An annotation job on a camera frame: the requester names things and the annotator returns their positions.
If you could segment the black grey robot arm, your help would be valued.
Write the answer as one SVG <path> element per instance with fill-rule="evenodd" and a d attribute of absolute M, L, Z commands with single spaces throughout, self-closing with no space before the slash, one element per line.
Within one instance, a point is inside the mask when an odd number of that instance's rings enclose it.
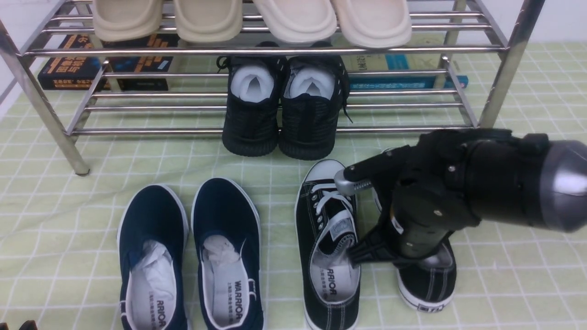
<path fill-rule="evenodd" d="M 482 220 L 573 233 L 586 225 L 587 149 L 547 134 L 438 129 L 335 175 L 344 196 L 373 188 L 380 218 L 354 264 L 415 263 Z"/>

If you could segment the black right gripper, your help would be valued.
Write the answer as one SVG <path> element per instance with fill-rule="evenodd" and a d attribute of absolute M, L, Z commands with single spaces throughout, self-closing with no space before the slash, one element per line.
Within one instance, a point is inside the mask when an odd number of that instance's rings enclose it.
<path fill-rule="evenodd" d="M 480 134 L 477 129 L 435 130 L 422 134 L 414 146 L 394 148 L 336 173 L 340 194 L 377 188 L 389 198 L 384 209 L 392 207 L 396 220 L 406 225 L 398 250 L 391 227 L 377 224 L 348 249 L 352 264 L 417 262 L 435 253 L 448 231 L 480 223 L 462 188 L 466 144 L 480 140 Z"/>

